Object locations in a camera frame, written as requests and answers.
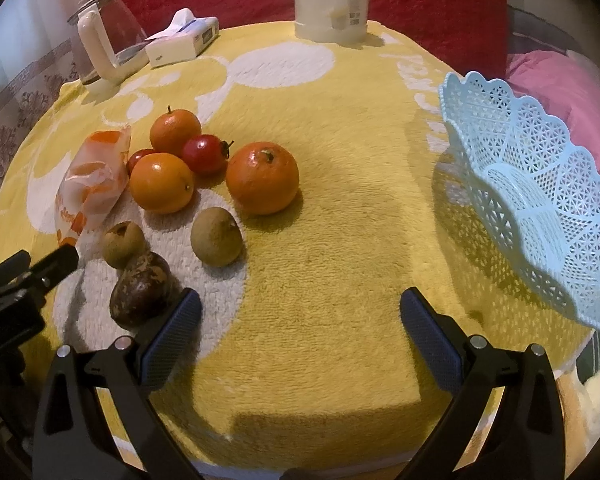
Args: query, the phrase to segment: pink pillow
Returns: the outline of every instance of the pink pillow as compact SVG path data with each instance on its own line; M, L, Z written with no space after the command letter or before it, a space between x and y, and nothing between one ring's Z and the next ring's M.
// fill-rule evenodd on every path
M563 54L541 50L509 56L507 81L516 95L531 95L560 117L600 173L600 82Z

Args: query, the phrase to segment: curtain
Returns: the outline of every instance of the curtain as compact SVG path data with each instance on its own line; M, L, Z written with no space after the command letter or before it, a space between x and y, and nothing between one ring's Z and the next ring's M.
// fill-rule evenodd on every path
M37 120L77 79L66 20L79 0L5 0L0 6L0 185Z

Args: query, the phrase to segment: glass jug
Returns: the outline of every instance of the glass jug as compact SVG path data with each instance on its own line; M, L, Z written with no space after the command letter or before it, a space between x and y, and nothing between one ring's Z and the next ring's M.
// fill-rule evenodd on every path
M68 23L75 66L90 92L119 85L149 61L146 34L122 0L81 0Z

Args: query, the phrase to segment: orange and white wrapper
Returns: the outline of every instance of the orange and white wrapper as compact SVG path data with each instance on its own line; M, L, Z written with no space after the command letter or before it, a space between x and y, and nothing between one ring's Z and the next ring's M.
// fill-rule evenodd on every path
M92 133L64 174L56 194L58 244L75 245L97 229L128 183L130 128Z

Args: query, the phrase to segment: table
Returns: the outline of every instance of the table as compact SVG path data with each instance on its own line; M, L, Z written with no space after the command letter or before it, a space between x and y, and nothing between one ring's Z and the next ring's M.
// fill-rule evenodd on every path
M277 215L239 218L246 257L226 269L204 269L188 241L202 208L235 213L223 182L161 218L123 195L103 227L139 223L203 300L200 338L152 403L206 474L342 475L403 462L450 400L401 326L405 288L494 346L544 345L557 374L591 334L529 293L468 205L438 108L448 70L378 23L365 44L345 48L296 40L281 22L223 30L200 58L147 66L103 101L66 84L5 177L0 260L21 248L37 260L57 246L56 190L95 130L129 123L132 151L145 148L170 105L237 147L281 144L298 161L301 196ZM24 347L28 380L42 380L61 342L96 349L124 333L108 314L115 281L95 250L49 297L48 327Z

